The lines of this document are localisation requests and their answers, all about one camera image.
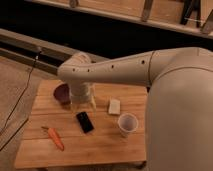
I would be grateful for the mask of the white ribbed gripper body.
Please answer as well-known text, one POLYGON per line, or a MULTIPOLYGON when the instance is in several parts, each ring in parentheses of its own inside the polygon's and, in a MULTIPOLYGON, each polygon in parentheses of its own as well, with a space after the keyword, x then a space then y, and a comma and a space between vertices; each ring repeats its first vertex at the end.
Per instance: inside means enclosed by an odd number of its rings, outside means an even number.
POLYGON ((89 83, 69 84, 69 96, 72 103, 87 103, 91 99, 91 85, 89 83))

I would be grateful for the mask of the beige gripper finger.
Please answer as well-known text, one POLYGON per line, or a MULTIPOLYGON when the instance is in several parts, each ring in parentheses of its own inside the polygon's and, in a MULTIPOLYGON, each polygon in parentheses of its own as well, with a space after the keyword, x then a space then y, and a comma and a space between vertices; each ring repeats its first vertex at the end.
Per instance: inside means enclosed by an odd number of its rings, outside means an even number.
POLYGON ((95 102, 94 96, 91 96, 89 104, 90 104, 90 106, 92 107, 93 110, 96 110, 96 102, 95 102))

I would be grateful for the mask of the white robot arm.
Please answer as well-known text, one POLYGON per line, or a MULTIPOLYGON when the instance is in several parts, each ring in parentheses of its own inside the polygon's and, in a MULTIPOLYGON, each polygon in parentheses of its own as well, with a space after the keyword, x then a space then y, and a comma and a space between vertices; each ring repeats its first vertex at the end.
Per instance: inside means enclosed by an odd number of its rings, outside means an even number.
POLYGON ((75 101, 91 96, 91 83, 147 87, 147 170, 213 171, 212 51, 164 49, 98 63, 80 52, 57 74, 75 101))

